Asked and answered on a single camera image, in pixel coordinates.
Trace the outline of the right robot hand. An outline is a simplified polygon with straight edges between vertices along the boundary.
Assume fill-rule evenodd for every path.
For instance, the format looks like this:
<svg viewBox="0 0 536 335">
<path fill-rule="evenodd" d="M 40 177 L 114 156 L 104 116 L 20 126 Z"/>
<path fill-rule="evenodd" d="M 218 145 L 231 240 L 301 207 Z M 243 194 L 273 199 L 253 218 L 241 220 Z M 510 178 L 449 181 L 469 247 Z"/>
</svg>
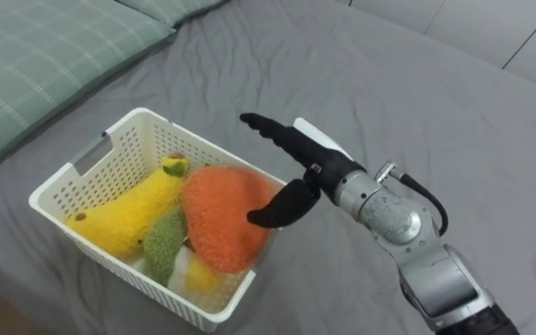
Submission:
<svg viewBox="0 0 536 335">
<path fill-rule="evenodd" d="M 254 113 L 241 114 L 239 119 L 305 168 L 303 176 L 286 184 L 268 205 L 248 212 L 248 221 L 255 225 L 269 229 L 290 226 L 306 215 L 322 194 L 333 199 L 337 187 L 350 173 L 365 170 L 353 159 L 319 144 L 293 126 Z"/>
</svg>

